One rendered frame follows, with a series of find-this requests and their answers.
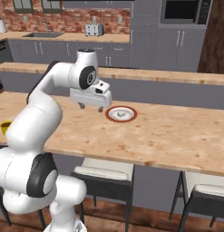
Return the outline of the grey base cupboard run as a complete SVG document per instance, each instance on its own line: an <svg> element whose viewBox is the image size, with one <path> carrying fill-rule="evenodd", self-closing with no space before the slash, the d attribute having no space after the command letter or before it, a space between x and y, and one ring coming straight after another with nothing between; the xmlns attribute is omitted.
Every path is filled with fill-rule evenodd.
<svg viewBox="0 0 224 232"><path fill-rule="evenodd" d="M129 67L127 43L63 42L45 40L9 40L15 63L50 63L57 60L75 63L77 51L92 49L100 67Z"/></svg>

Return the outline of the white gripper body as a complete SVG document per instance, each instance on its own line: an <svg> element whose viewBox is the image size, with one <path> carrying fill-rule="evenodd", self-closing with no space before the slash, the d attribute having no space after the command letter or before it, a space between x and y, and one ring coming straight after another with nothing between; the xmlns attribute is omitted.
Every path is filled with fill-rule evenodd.
<svg viewBox="0 0 224 232"><path fill-rule="evenodd" d="M112 93L110 91L107 91L105 94L100 94L71 89L70 98L73 102L90 104L98 107L110 107L112 104Z"/></svg>

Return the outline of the yellow cup of hot chocolate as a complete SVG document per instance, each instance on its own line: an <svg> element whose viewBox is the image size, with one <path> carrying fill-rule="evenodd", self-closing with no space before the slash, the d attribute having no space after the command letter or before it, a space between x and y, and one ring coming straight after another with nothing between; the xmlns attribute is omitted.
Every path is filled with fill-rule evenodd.
<svg viewBox="0 0 224 232"><path fill-rule="evenodd" d="M1 123L0 127L1 127L1 131L3 134L6 133L6 131L8 130L9 126L11 125L11 121L4 121Z"/></svg>

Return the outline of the black microwave oven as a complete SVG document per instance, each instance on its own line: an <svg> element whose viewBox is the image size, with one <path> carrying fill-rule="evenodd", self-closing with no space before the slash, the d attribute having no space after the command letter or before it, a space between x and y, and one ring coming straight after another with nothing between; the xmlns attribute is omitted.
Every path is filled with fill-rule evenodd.
<svg viewBox="0 0 224 232"><path fill-rule="evenodd" d="M211 0L162 0L162 24L206 24Z"/></svg>

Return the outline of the red-rimmed white plate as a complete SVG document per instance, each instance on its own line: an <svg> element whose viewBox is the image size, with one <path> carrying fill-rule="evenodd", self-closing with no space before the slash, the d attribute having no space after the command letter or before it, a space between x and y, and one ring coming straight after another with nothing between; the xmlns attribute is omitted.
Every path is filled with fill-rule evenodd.
<svg viewBox="0 0 224 232"><path fill-rule="evenodd" d="M108 120L118 123L133 121L137 118L137 111L128 106L114 106L105 112Z"/></svg>

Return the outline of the silver toaster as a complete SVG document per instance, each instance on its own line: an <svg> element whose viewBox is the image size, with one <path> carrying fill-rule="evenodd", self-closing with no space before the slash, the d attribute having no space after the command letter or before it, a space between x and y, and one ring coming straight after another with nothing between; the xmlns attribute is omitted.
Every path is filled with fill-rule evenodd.
<svg viewBox="0 0 224 232"><path fill-rule="evenodd" d="M84 25L86 36L103 36L104 25L103 24L85 24Z"/></svg>

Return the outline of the dark framed window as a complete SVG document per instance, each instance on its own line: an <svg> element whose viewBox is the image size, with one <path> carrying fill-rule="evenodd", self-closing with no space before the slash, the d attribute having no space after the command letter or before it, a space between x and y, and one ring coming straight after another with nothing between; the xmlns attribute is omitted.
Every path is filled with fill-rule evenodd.
<svg viewBox="0 0 224 232"><path fill-rule="evenodd" d="M13 0L17 14L32 14L34 12L32 0Z"/></svg>
<svg viewBox="0 0 224 232"><path fill-rule="evenodd" d="M63 11L62 3L60 1L41 0L41 2L42 2L43 12L45 14L61 14Z"/></svg>

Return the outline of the dark stool with white cushion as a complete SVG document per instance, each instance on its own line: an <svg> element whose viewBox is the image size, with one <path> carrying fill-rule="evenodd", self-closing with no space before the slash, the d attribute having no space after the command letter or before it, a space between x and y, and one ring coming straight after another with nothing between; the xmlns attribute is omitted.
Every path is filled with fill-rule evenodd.
<svg viewBox="0 0 224 232"><path fill-rule="evenodd" d="M178 198L184 202L178 232L183 232L189 213L211 216L209 227L213 227L216 218L224 218L224 177L181 171L169 219Z"/></svg>
<svg viewBox="0 0 224 232"><path fill-rule="evenodd" d="M128 232L134 173L135 166L133 164L85 158L81 166L74 168L71 176L85 182L87 195L93 196L95 206L97 205L97 197L125 201L125 232Z"/></svg>

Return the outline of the grey sink with tap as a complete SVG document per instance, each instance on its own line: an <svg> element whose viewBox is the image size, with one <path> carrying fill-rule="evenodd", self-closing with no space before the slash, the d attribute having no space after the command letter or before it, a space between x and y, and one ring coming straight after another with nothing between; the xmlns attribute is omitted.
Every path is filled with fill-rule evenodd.
<svg viewBox="0 0 224 232"><path fill-rule="evenodd" d="M44 32L32 32L32 33L26 34L25 37L56 38L60 35L63 35L63 33L55 33L49 27L46 27L46 30Z"/></svg>

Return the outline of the dark dishwasher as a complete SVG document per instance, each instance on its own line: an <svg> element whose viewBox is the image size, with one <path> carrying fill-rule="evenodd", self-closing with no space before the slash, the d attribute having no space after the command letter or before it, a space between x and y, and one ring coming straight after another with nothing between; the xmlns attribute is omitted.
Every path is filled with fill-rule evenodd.
<svg viewBox="0 0 224 232"><path fill-rule="evenodd" d="M6 40L0 41L0 63L13 61L9 44Z"/></svg>

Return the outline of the grey tall cupboard run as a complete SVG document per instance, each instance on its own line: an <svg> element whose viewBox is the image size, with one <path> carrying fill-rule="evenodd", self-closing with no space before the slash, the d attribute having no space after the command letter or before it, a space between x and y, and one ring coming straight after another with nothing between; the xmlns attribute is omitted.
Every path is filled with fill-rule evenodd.
<svg viewBox="0 0 224 232"><path fill-rule="evenodd" d="M195 72L207 26L162 24L162 0L134 0L131 4L130 67Z"/></svg>

